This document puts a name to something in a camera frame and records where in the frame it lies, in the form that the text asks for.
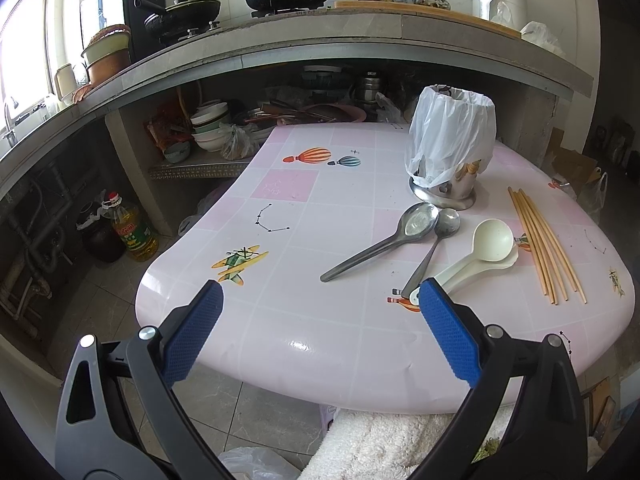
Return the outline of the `small steel spoon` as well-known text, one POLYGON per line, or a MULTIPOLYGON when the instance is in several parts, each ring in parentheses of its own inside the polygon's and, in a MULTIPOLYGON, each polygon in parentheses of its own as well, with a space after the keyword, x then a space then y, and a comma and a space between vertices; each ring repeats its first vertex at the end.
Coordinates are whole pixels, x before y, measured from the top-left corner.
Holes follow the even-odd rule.
POLYGON ((454 208, 445 208, 439 211, 437 221, 434 227, 435 241, 426 256, 420 262, 416 270, 408 279, 404 288, 401 289, 400 296, 402 299, 409 299, 411 293, 417 289, 424 279, 428 266, 430 265, 438 244, 456 234, 461 226, 459 213, 454 208))

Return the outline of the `large steel spoon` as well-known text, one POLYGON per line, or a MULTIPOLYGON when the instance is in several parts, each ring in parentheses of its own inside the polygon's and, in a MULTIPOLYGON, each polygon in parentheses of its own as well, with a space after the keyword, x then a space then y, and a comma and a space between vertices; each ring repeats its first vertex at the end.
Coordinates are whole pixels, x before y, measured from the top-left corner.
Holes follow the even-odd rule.
POLYGON ((333 281, 346 271, 359 266, 383 252, 398 248, 402 245, 414 244, 423 240, 434 229, 440 209, 430 203, 414 204, 405 210, 400 216, 396 230, 389 237, 363 249, 362 252, 353 255, 341 262, 329 271, 320 275, 320 281, 327 283, 333 281))

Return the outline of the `cooking oil bottle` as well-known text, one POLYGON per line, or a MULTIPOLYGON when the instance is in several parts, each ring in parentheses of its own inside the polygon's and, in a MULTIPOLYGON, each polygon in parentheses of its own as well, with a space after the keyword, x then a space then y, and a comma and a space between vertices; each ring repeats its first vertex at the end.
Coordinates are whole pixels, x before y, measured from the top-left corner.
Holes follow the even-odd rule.
POLYGON ((135 204, 127 202, 117 192, 109 192, 101 208, 102 216, 111 223, 131 258, 142 262, 156 254, 158 240, 135 204))

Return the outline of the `white fluffy towel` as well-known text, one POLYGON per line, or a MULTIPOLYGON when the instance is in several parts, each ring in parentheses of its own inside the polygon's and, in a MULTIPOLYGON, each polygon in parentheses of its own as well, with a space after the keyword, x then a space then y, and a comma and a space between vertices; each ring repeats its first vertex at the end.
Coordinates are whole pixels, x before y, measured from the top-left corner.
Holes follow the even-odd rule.
POLYGON ((451 414, 338 410, 303 479, 407 479, 444 435, 451 414))

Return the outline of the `floor plastic bags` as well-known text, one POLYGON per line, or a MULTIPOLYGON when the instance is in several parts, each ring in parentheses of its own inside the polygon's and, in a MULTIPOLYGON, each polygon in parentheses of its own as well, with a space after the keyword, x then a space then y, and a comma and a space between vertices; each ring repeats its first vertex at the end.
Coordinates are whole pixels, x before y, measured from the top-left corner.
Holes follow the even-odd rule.
POLYGON ((608 174, 604 172, 599 180, 585 184, 577 197, 578 205, 594 223, 600 223, 606 192, 608 192, 608 174))

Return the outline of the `steel utensil holder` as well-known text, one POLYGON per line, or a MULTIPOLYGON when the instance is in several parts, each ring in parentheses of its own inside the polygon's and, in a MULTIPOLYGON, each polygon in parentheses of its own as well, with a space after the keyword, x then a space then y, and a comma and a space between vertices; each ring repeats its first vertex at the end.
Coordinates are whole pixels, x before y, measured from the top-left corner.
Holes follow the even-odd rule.
POLYGON ((457 166, 450 180, 432 188, 424 188, 416 182, 416 172, 410 174, 409 188, 418 200, 442 208, 457 211, 470 209, 476 201, 475 181, 480 174, 481 159, 474 162, 462 162, 457 166))

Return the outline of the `pink tablecloth table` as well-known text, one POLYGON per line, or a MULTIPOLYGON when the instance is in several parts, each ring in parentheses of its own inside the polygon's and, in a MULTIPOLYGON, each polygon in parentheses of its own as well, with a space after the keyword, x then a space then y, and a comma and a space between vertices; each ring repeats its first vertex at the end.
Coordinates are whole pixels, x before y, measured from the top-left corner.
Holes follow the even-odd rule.
MULTIPOLYGON (((157 325, 209 280, 224 310, 198 359, 254 386, 351 410, 455 411, 468 393, 424 318, 400 290, 434 240, 397 248, 329 283, 320 275, 393 234, 416 200, 405 170, 408 131, 384 124, 280 127, 228 192, 155 260, 136 297, 141 325, 157 325)), ((557 333, 583 372, 634 314, 634 282, 600 228, 524 157, 497 144, 461 229, 439 243, 438 273, 471 249, 476 226, 520 222, 509 191, 537 205, 573 263, 588 302, 544 296, 529 254, 452 293, 515 338, 557 333)))

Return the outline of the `cardboard box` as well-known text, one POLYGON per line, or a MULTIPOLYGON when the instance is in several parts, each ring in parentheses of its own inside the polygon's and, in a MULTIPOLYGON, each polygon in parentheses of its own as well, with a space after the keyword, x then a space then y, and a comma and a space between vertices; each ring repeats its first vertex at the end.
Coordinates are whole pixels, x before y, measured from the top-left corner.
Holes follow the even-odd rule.
POLYGON ((600 180, 601 168, 595 159, 578 151, 563 148, 563 138, 563 130, 551 130, 541 168, 550 177, 552 188, 559 188, 576 200, 587 184, 600 180))

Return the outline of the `stack of bowls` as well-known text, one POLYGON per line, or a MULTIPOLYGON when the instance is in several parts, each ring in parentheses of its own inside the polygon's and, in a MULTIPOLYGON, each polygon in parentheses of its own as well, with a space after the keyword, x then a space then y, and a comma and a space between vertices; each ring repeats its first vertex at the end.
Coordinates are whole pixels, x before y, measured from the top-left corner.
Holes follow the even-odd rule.
POLYGON ((219 152, 230 139, 231 117, 227 102, 204 103, 190 117, 190 122, 194 142, 206 152, 219 152))

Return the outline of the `white plastic bag liner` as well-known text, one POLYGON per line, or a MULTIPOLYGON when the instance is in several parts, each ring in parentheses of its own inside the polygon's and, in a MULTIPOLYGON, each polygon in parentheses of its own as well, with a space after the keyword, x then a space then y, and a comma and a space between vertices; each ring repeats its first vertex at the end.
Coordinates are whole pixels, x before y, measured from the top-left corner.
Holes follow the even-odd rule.
POLYGON ((454 178, 461 165, 488 167, 497 136, 494 101, 444 84, 424 88, 416 103, 405 154, 407 174, 422 188, 454 178))

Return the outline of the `enamel basin stack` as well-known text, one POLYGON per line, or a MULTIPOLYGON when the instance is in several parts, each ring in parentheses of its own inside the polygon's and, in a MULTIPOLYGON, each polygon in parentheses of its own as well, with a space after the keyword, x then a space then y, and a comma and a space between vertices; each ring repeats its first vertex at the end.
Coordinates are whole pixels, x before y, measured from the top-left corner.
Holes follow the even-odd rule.
POLYGON ((125 24, 107 26, 91 38, 81 53, 90 84, 98 86, 131 64, 130 39, 125 24))

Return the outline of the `gas stove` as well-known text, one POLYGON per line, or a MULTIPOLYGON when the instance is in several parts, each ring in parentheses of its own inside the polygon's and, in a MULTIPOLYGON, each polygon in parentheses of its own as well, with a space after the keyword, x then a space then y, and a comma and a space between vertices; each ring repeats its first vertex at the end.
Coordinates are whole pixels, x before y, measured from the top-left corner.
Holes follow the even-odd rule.
POLYGON ((208 21, 204 25, 196 26, 194 24, 174 23, 174 24, 156 24, 148 29, 148 34, 164 47, 169 47, 179 41, 191 39, 195 36, 213 32, 218 29, 220 21, 208 21))

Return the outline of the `black frying pan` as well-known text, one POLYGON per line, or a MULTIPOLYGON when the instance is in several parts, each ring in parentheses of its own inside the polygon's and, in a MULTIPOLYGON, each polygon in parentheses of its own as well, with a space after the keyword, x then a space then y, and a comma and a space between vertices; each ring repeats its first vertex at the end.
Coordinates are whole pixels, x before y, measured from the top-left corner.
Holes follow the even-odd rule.
POLYGON ((202 28, 216 21, 219 0, 177 0, 172 6, 160 6, 149 0, 134 0, 134 7, 150 11, 145 30, 153 37, 176 36, 191 28, 202 28))

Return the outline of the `white plastic bag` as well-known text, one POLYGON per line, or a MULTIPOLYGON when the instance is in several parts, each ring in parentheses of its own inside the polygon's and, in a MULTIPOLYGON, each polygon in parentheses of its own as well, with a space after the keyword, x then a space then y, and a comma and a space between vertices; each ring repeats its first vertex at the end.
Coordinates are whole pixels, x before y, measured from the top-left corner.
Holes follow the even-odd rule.
POLYGON ((528 22, 521 29, 521 37, 523 40, 547 50, 560 58, 566 58, 559 39, 552 34, 550 28, 544 23, 536 21, 528 22))

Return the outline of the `wooden cutting board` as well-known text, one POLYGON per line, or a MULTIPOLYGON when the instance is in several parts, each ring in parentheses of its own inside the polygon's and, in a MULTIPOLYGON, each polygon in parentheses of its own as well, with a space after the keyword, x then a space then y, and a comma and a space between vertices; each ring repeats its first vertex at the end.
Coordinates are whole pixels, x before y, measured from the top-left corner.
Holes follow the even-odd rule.
POLYGON ((521 39, 521 33, 513 28, 482 20, 476 16, 464 14, 456 11, 433 8, 432 6, 420 6, 420 4, 387 2, 387 1, 366 1, 366 0, 338 0, 333 5, 334 9, 353 11, 380 11, 387 13, 407 14, 423 16, 424 18, 437 18, 451 23, 473 26, 483 30, 495 32, 501 36, 521 39))

